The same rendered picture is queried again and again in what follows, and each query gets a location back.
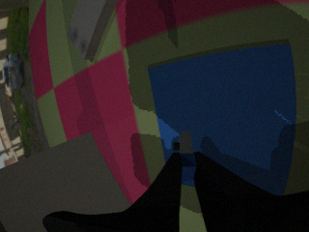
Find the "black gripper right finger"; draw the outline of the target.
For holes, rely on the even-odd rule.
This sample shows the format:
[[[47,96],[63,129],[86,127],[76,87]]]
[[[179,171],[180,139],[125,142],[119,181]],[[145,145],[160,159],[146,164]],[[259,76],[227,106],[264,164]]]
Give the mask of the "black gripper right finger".
[[[194,186],[206,232],[286,232],[309,219],[309,190],[277,196],[252,186],[200,151]]]

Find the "dark grey flat block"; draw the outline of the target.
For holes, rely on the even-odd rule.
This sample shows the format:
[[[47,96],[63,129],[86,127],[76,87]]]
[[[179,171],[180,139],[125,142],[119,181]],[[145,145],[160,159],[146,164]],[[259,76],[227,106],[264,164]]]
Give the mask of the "dark grey flat block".
[[[94,59],[105,26],[119,0],[77,0],[67,38],[84,59]]]

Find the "grey panel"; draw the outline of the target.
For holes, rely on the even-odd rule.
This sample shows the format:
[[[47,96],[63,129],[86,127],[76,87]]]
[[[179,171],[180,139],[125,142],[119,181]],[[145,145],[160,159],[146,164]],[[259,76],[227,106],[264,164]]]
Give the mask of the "grey panel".
[[[47,232],[47,214],[130,208],[91,132],[0,169],[0,232]]]

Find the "blue square mat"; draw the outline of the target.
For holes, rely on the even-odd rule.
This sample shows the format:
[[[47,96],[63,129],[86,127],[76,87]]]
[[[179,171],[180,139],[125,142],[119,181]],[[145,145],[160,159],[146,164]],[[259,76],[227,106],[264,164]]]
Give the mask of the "blue square mat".
[[[246,47],[147,69],[163,157],[190,131],[200,151],[283,196],[293,161],[296,84],[286,45]]]

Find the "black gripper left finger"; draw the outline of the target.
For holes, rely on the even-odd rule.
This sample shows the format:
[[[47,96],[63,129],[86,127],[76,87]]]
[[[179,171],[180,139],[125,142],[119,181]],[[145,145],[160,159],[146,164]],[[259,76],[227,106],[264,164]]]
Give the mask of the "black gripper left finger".
[[[124,212],[47,214],[42,224],[47,232],[179,232],[182,159],[174,152],[150,188]]]

